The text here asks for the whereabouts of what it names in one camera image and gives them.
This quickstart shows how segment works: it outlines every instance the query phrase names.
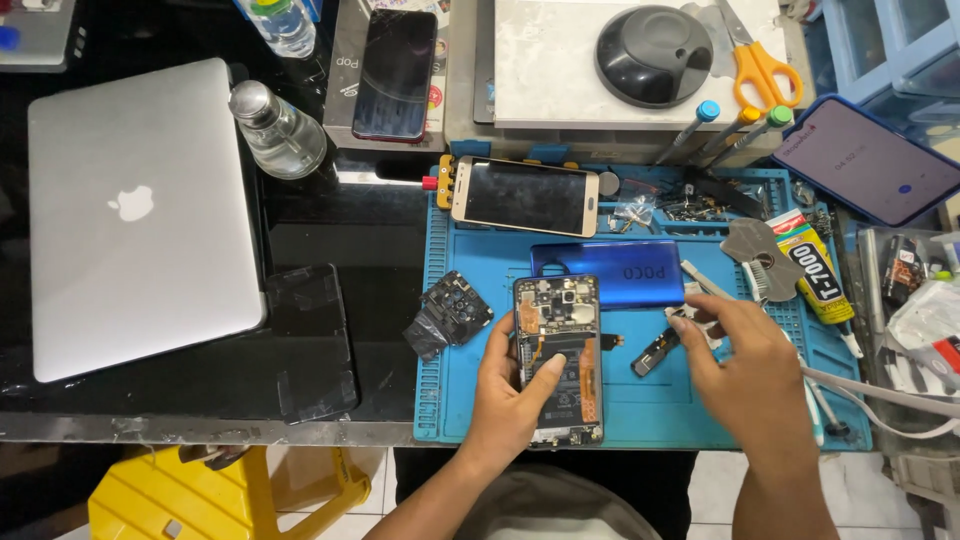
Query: scissors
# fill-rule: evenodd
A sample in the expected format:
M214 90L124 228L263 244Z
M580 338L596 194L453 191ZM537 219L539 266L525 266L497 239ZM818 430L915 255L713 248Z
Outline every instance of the scissors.
M727 0L717 0L717 6L720 7L720 13L723 14L724 23L733 41L742 43L733 48L733 57L736 58L737 65L736 79L733 81L733 97L736 98L737 103L744 108L756 105L750 103L740 91L741 85L750 83L763 100L763 107L757 107L761 113L765 114L777 105L791 109L797 107L800 100L804 98L804 82L800 79L800 73L782 61L775 60L764 50L759 41L754 41ZM794 99L787 99L780 93L780 87L774 80L775 73L785 75L790 80L797 94Z

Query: orange scissors handle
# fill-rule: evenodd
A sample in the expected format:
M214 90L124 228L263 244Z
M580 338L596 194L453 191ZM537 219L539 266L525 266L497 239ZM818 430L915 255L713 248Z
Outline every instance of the orange scissors handle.
M763 107L757 107L760 112L766 113L768 110L783 105L794 108L800 104L804 98L804 82L800 79L800 73L797 70L775 60L759 41L750 45L740 45L733 49L733 56L736 58L737 72L736 79L733 82L733 95L736 97L740 107L749 107L756 104L751 103L744 97L740 91L740 86L744 83L750 83L756 88L756 92L763 100ZM790 80L790 85L794 88L794 98L787 99L780 92L780 87L774 79L774 74L780 73Z

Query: hand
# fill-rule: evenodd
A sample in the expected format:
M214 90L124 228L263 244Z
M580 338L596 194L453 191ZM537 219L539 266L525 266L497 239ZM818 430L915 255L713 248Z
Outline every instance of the hand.
M523 392L517 392L510 384L517 373L516 359L510 356L516 355L510 351L513 331L512 311L493 325L477 370L470 429L457 452L491 479L502 473L530 444L543 404L557 387L566 364L563 355L554 355L541 366Z
M753 302L706 294L686 296L701 323L719 321L710 337L730 337L733 356L717 363L703 334L690 321L669 317L680 335L690 378L710 414L756 463L809 459L819 450L807 413L797 350L766 312Z

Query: black desk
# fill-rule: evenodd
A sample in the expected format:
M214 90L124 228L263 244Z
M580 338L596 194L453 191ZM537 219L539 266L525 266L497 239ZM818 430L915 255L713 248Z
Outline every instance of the black desk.
M336 4L325 2L318 25L318 64L328 65ZM239 336L73 380L34 380L26 157L33 99L219 56L243 63L295 106L322 114L320 78L303 84L315 73L275 57L229 0L88 6L96 9L81 65L62 75L0 76L0 188L12 207L10 215L0 212L0 439L201 442L220 433L216 440L229 442L245 432L250 442L262 434L263 442L332 444L318 433L343 439L361 430L365 444L403 443L418 360L401 332L420 309L426 197L418 180L435 155L338 151L345 183L327 196L294 194L262 179L274 264L332 262L339 269L361 393L349 413L353 422L287 432L279 422L276 368L263 346L269 330L259 339ZM392 435L372 440L374 428Z

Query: silicone mat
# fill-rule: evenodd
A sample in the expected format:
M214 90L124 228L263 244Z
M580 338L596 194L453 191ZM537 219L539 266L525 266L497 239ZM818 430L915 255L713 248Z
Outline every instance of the silicone mat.
M607 165L581 165L602 172ZM621 179L669 187L680 180L674 167L612 165ZM795 207L789 195L789 177L781 169L718 170L734 178L743 189L763 185L773 215ZM511 308L514 280L530 276L530 247L544 243L566 243L576 238L543 233L525 233L458 224L435 204L434 193L427 211L427 245L423 289L450 270L457 270L476 288L499 319ZM632 226L627 233L612 233L607 215L616 203L600 203L597 235L590 240L625 240L654 235L678 242L680 256L731 294L750 299L743 270L720 251L727 233L726 222L669 221L655 211L650 228ZM828 242L836 264L832 240ZM790 334L797 349L814 369L860 380L856 360L840 340L836 328L820 324L798 295L789 302L770 304L767 312ZM649 449L734 449L730 435L704 409L690 382L683 348L672 351L647 377L639 378L630 363L666 328L661 308L603 311L600 328L604 333L625 336L625 344L603 353L603 402L607 448ZM484 329L462 347L449 347L430 362L420 363L414 436L418 440L461 442L467 434L473 409L476 370L490 329ZM730 354L730 345L715 351L717 357ZM866 415L852 403L824 389L837 416L852 432L844 438L827 436L826 451L866 451L873 447Z

